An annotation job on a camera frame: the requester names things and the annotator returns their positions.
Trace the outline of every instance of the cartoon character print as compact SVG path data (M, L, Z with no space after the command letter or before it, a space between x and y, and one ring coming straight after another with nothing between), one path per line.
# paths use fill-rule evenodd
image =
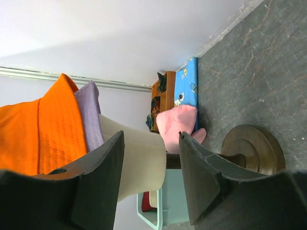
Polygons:
M179 94L179 97L177 100L175 100L174 106L179 106L181 104L181 102L184 100L184 93L182 92L181 94Z

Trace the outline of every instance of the light blue plastic bin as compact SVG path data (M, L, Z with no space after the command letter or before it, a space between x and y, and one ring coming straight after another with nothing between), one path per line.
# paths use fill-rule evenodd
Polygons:
M162 188L158 190L156 211L142 212L143 193L137 194L138 216L154 230L189 220L187 199L181 169L167 169Z

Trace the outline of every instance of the pink cloth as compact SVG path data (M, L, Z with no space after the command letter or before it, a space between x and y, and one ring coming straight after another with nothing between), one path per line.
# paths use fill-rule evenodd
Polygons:
M197 108L182 104L158 114L156 118L159 133L164 140L166 151L179 152L179 131L187 132L200 144L207 132L204 128L193 132L197 116Z

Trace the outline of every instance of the purple cloth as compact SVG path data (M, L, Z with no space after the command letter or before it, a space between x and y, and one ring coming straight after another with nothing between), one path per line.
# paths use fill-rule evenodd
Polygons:
M90 152L104 143L99 121L99 91L96 84L89 81L74 94L81 112L87 152Z

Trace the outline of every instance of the orange cloth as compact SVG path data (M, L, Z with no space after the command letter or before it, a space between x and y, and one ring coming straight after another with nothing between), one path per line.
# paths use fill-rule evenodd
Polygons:
M77 90L61 74L42 98L0 107L0 168L47 174L87 153Z

